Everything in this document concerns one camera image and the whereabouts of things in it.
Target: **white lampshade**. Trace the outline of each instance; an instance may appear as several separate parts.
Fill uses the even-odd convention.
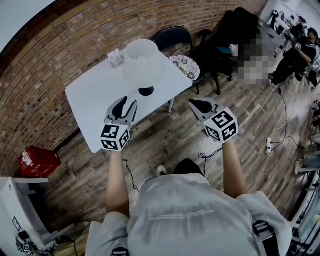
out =
[[[164,75],[164,65],[158,46],[147,39],[131,42],[124,50],[124,78],[137,88],[150,88]]]

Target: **brick wall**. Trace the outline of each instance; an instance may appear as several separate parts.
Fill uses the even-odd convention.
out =
[[[267,0],[58,0],[23,27],[0,56],[0,176],[30,146],[54,149],[78,126],[65,88],[84,72],[159,30],[213,29],[227,10],[260,12]],[[185,47],[176,51],[183,53]]]

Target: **black pants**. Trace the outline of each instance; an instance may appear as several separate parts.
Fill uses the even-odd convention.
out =
[[[313,116],[314,116],[314,117],[319,116],[319,115],[320,115],[320,109],[318,109],[318,110],[316,110],[316,111],[313,112]],[[314,127],[320,125],[320,118],[319,118],[318,120],[313,121],[313,122],[312,122],[312,125],[313,125]]]
[[[174,169],[173,174],[201,174],[204,176],[199,166],[189,158],[182,160]]]
[[[295,67],[292,66],[294,60],[289,57],[284,57],[279,63],[276,71],[273,73],[273,84],[278,85],[286,81],[286,79],[295,72]]]

